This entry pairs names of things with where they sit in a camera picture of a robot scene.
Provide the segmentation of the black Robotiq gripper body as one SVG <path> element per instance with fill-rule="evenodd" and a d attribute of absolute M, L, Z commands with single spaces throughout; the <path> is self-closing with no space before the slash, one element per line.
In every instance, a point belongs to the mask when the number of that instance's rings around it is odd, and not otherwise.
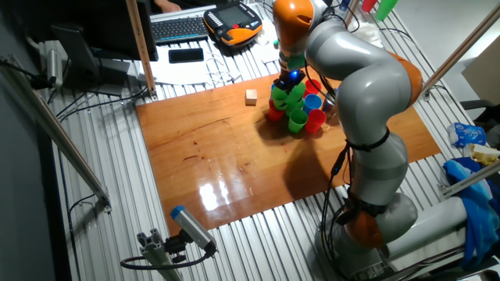
<path fill-rule="evenodd" d="M 300 69 L 296 70 L 285 70 L 282 69 L 280 72 L 280 88 L 281 89 L 292 89 L 296 85 L 302 82 L 305 77 L 305 72 Z"/>

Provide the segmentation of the operator bare hand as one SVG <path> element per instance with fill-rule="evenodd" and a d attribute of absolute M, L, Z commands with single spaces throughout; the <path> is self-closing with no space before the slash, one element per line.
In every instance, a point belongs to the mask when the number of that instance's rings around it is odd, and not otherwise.
<path fill-rule="evenodd" d="M 173 3 L 170 0 L 155 0 L 154 3 L 161 9 L 163 13 L 179 12 L 182 10 L 182 8 L 178 4 Z"/>

